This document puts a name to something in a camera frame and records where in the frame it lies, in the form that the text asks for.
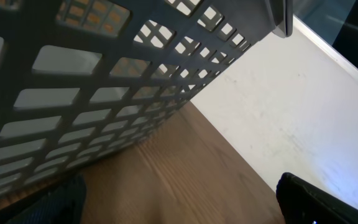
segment lattice pattern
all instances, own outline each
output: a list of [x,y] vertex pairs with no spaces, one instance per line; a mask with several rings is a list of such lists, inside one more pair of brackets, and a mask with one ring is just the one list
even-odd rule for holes
[[0,0],[0,194],[145,139],[271,31],[237,4]]

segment brown wooden surface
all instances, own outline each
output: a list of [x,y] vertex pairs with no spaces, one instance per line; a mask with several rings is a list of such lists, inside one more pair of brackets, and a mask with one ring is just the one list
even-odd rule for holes
[[82,173],[82,224],[284,223],[273,190],[191,103]]

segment white wall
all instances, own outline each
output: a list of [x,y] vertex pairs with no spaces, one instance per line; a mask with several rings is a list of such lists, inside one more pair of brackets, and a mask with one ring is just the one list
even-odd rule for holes
[[358,209],[358,83],[297,29],[268,35],[192,102],[272,189],[292,172]]

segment plastic grid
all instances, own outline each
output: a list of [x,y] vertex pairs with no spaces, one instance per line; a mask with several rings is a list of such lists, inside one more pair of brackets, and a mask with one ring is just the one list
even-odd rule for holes
[[[181,2],[189,12],[179,9]],[[269,8],[265,1],[241,0],[1,0],[0,149],[29,142],[40,146],[0,159],[0,192],[57,175],[145,138],[275,28]],[[207,15],[211,9],[215,15]],[[225,33],[228,23],[232,29]],[[143,26],[150,30],[147,37]],[[161,27],[172,35],[166,38]],[[239,35],[242,39],[236,43]],[[155,46],[152,37],[163,46]],[[178,44],[186,49],[180,52]],[[46,45],[102,57],[87,76],[35,70],[35,59]],[[204,48],[209,50],[205,57],[200,54]],[[100,88],[112,87],[126,91],[118,100],[91,101]],[[69,105],[14,107],[22,90],[51,88],[79,91]],[[102,119],[76,124],[77,117],[92,111],[107,112]],[[56,124],[48,130],[1,137],[8,123],[44,118],[56,118]],[[82,137],[72,139],[73,132]]]

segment wooden table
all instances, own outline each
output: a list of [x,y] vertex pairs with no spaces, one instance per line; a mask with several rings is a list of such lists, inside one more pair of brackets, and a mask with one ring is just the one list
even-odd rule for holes
[[284,223],[272,189],[191,103],[82,173],[83,224]]

